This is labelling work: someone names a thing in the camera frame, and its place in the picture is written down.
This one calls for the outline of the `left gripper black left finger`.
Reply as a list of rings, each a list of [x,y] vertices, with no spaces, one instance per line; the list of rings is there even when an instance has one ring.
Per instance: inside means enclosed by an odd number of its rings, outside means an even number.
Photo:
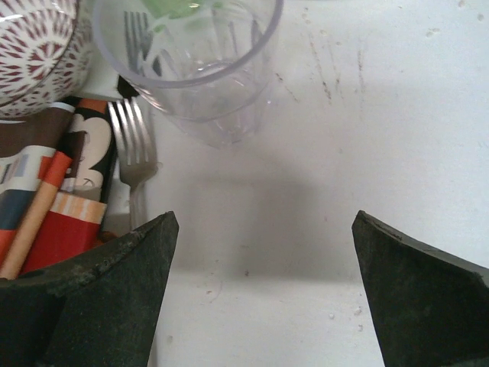
[[[179,225],[168,212],[81,255],[1,282],[3,366],[145,366]]]

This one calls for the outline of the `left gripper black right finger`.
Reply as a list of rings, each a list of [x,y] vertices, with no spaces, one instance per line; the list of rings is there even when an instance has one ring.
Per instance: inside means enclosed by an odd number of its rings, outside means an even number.
[[[488,269],[359,211],[361,278],[386,366],[486,366]]]

